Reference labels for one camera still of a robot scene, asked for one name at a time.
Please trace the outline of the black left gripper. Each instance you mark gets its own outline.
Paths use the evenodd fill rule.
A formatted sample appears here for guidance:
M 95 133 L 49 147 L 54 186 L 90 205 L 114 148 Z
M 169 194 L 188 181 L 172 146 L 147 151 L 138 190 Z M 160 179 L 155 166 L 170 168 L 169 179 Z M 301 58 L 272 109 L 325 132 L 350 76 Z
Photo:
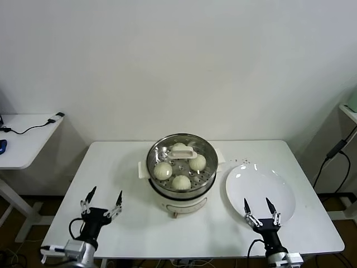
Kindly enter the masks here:
M 84 200 L 80 201 L 81 218 L 84 222 L 83 229 L 80 233 L 80 240 L 82 241 L 96 241 L 98 239 L 100 230 L 103 226 L 111 223 L 111 219 L 116 218 L 122 212 L 122 194 L 121 190 L 115 206 L 111 210 L 102 208 L 90 208 L 90 202 L 95 194 L 97 187 L 95 186 L 86 196 Z

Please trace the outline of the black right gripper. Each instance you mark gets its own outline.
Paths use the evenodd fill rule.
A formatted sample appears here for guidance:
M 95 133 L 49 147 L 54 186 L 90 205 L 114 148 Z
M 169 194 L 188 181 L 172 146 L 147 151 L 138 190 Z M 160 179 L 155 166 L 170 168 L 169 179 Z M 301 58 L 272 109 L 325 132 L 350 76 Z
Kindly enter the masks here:
M 266 202 L 272 219 L 259 220 L 252 214 L 248 201 L 244 198 L 245 221 L 252 227 L 254 232 L 262 236 L 266 252 L 284 252 L 284 247 L 278 237 L 280 229 L 278 225 L 281 225 L 281 214 L 277 212 L 274 204 L 268 198 L 266 198 Z

